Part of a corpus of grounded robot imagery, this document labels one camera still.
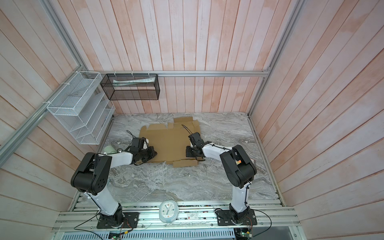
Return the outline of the brown cardboard box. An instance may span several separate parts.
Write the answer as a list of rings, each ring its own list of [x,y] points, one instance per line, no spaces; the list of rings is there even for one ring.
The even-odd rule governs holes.
[[[190,146],[190,133],[200,133],[200,123],[193,117],[174,118],[172,123],[151,124],[143,126],[140,130],[140,137],[149,141],[157,155],[149,163],[163,163],[172,165],[175,168],[197,166],[202,158],[186,157],[186,147]]]

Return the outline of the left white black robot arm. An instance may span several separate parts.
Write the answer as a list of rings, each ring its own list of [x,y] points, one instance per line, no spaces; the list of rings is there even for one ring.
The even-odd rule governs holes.
[[[71,178],[71,186],[96,204],[103,227],[119,228],[125,216],[121,204],[107,188],[110,169],[143,164],[156,155],[157,152],[146,138],[136,137],[124,150],[108,151],[106,148],[103,153],[87,153]]]

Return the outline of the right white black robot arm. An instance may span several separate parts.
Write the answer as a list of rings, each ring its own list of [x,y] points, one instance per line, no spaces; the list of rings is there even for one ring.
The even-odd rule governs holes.
[[[249,190],[257,168],[240,145],[223,147],[205,142],[199,133],[189,135],[191,145],[186,147],[188,158],[212,158],[222,162],[226,176],[233,185],[228,210],[215,209],[219,226],[257,224],[255,211],[249,206]]]

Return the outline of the pale blue alarm clock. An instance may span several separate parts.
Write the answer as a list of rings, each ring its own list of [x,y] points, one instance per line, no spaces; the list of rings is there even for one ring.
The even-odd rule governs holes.
[[[159,219],[163,223],[174,222],[179,215],[179,206],[176,201],[168,200],[161,203],[159,207]]]

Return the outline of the small white label card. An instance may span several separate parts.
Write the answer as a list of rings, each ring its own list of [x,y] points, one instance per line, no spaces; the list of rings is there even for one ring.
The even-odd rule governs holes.
[[[198,220],[199,214],[198,213],[187,213],[187,219],[188,220]]]

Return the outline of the white paper in basket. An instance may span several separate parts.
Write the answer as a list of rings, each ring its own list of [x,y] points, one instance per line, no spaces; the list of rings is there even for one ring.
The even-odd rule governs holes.
[[[155,77],[124,80],[124,81],[113,80],[113,86],[114,87],[146,87],[146,86],[150,86],[151,84],[154,84],[155,81],[156,81]]]

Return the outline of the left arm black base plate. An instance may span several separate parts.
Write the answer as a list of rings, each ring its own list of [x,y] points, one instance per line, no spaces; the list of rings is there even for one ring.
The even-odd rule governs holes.
[[[113,216],[100,214],[97,229],[118,229],[129,228],[134,229],[138,225],[139,212],[119,212]]]

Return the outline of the black mesh wall basket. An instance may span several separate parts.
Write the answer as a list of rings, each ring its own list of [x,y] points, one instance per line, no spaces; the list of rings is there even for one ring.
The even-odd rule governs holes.
[[[113,80],[124,81],[151,77],[155,77],[156,81],[154,84],[146,87],[113,86]],[[156,74],[106,74],[101,81],[101,87],[111,101],[158,100],[161,92],[158,75]]]

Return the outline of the aluminium front rail frame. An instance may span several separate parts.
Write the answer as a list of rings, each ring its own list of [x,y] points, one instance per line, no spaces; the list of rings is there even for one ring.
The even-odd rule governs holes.
[[[87,203],[77,203],[73,211],[61,212],[52,231],[57,237],[74,240],[133,239],[270,239],[286,233],[290,239],[304,240],[306,236],[294,208],[284,207],[278,200],[252,201],[257,225],[219,226],[215,209],[228,210],[228,201],[179,202],[178,218],[172,223],[159,219],[160,203],[123,204],[123,212],[139,212],[134,229],[97,229],[98,209]],[[187,213],[198,213],[198,220],[188,220]]]

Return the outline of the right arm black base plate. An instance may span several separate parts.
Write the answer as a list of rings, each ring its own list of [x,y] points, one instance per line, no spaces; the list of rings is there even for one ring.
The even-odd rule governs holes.
[[[219,226],[247,225],[252,227],[258,224],[255,212],[251,209],[242,213],[237,213],[234,210],[215,209],[214,213],[217,216]]]

